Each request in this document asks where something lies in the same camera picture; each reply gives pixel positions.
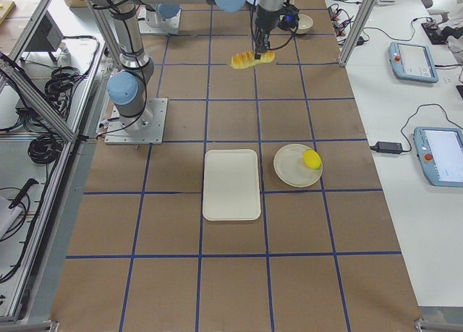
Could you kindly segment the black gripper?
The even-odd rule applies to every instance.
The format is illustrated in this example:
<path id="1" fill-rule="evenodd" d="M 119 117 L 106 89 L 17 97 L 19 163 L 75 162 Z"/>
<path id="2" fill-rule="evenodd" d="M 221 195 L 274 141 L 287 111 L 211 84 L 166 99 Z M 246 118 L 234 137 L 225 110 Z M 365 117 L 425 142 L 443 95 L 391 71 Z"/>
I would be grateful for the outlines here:
<path id="1" fill-rule="evenodd" d="M 257 16 L 255 19 L 255 60 L 271 49 L 270 34 L 277 27 L 279 16 Z"/>

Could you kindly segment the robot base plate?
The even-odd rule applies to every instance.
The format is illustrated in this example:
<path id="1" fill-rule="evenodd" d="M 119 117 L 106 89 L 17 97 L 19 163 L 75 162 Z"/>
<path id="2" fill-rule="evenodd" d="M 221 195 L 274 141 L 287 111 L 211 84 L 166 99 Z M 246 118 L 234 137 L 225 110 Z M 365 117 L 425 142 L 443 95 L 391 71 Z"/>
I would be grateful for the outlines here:
<path id="1" fill-rule="evenodd" d="M 104 142 L 107 145 L 160 145 L 163 142 L 167 108 L 167 98 L 150 98 L 142 116 L 126 128 L 133 120 L 120 118 L 116 106 L 113 106 L 111 116 L 117 117 L 117 120 L 109 123 Z"/>

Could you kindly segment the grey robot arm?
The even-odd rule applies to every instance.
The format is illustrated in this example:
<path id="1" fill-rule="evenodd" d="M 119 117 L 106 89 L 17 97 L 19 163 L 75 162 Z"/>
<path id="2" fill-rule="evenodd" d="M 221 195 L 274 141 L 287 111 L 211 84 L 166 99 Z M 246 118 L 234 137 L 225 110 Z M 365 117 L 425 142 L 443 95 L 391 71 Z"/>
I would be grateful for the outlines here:
<path id="1" fill-rule="evenodd" d="M 247 0 L 88 0 L 95 10 L 109 11 L 116 28 L 120 48 L 119 60 L 125 72 L 137 72 L 143 82 L 153 74 L 153 61 L 144 50 L 142 36 L 137 23 L 139 6 L 154 7 L 157 4 L 208 4 L 225 12 L 237 12 Z M 254 40 L 252 52 L 232 57 L 235 69 L 246 69 L 256 64 L 268 63 L 274 58 L 270 34 L 276 27 L 284 27 L 294 33 L 299 26 L 299 10 L 291 0 L 258 0 L 255 19 L 251 21 L 251 36 Z"/>

